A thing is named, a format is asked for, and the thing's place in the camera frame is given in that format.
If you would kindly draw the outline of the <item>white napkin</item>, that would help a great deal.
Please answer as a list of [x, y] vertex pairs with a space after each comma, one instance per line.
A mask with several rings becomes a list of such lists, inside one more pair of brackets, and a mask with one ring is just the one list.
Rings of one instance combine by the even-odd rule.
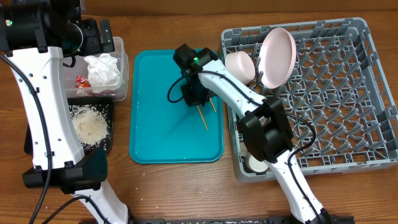
[[93, 93], [117, 89], [121, 79], [117, 58], [104, 53], [99, 57], [87, 56], [84, 60], [88, 63], [88, 83], [93, 88]]

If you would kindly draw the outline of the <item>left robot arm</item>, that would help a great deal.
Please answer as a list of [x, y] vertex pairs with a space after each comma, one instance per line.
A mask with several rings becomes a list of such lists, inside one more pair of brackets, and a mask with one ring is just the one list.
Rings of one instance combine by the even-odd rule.
[[28, 188], [50, 187], [80, 201], [98, 223], [132, 223], [108, 180], [102, 149], [85, 151], [62, 83], [64, 58], [114, 50], [107, 20], [81, 17], [80, 1], [13, 1], [1, 8], [1, 59], [19, 86], [32, 138]]

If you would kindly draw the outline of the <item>pink bowl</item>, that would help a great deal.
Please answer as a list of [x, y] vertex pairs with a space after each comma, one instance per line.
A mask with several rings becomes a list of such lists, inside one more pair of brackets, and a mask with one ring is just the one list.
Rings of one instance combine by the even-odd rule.
[[251, 82], [256, 74], [251, 57], [243, 51], [227, 54], [225, 57], [225, 67], [245, 85]]

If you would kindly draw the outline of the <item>red snack wrapper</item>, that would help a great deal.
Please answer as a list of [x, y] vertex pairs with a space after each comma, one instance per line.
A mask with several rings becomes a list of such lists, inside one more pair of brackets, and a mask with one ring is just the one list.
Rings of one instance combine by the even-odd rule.
[[76, 77], [76, 82], [75, 82], [76, 88], [89, 88], [90, 86], [91, 85], [87, 78], [81, 76]]

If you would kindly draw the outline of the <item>white plate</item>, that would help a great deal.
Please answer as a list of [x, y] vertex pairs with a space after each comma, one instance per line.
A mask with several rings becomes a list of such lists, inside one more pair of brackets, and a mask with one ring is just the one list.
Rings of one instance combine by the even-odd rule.
[[275, 89], [290, 78], [296, 60], [295, 40], [287, 30], [278, 27], [264, 39], [259, 52], [258, 70], [266, 88]]

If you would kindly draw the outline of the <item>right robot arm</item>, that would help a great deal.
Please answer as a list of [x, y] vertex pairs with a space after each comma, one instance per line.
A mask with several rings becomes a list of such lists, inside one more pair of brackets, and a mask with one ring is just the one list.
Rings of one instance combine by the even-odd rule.
[[332, 223], [311, 191], [293, 149], [293, 132], [281, 100], [250, 90], [208, 48], [196, 51], [187, 44], [177, 48], [174, 62], [181, 70], [181, 100], [200, 106], [219, 96], [239, 117], [244, 144], [258, 161], [265, 162], [285, 193], [295, 223]]

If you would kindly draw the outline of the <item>white cup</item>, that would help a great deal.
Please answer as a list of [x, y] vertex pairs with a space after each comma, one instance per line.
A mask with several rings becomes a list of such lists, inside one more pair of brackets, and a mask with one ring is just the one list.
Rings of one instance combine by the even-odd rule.
[[255, 173], [262, 173], [265, 172], [269, 166], [264, 161], [257, 160], [252, 154], [247, 153], [244, 162], [246, 167], [255, 172]]

